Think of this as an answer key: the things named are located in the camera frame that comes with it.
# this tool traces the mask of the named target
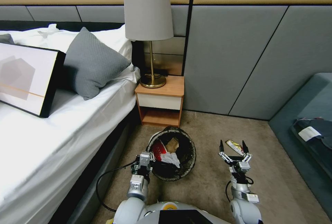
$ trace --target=nightstand drawer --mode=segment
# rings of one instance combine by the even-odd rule
[[[180,110],[181,97],[137,94],[139,106]]]

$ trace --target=black mesh trash can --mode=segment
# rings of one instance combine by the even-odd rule
[[[177,127],[166,127],[163,131],[152,136],[146,151],[151,152],[153,144],[157,141],[161,141],[166,146],[172,138],[175,138],[179,143],[175,153],[180,161],[180,168],[174,164],[157,160],[153,164],[153,174],[164,181],[176,181],[186,176],[192,170],[196,161],[194,142],[185,131]]]

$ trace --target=gray lampshade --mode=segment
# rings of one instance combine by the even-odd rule
[[[157,41],[172,38],[170,0],[124,0],[126,38]]]

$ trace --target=beige carpet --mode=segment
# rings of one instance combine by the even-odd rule
[[[220,139],[245,140],[253,154],[250,161],[252,169],[247,175],[255,181],[252,191],[259,196],[258,207],[264,223],[330,223],[267,122],[184,111],[181,128],[195,143],[196,165],[185,178],[175,182],[161,181],[151,173],[147,204],[157,200],[184,202],[234,223],[224,193],[230,173],[218,155],[219,143]],[[137,126],[119,165],[133,161],[145,149],[150,137],[161,130],[163,127]],[[229,147],[225,147],[225,151],[231,153]],[[130,177],[128,168],[114,174],[104,199],[108,206],[117,208],[126,199]],[[100,207],[92,223],[105,224],[113,216],[114,213]]]

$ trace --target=gray pillow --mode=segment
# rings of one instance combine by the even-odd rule
[[[100,42],[83,27],[66,54],[66,83],[84,100],[89,100],[129,65],[130,61],[124,56]]]
[[[14,44],[14,41],[10,34],[4,34],[0,35],[0,43]]]

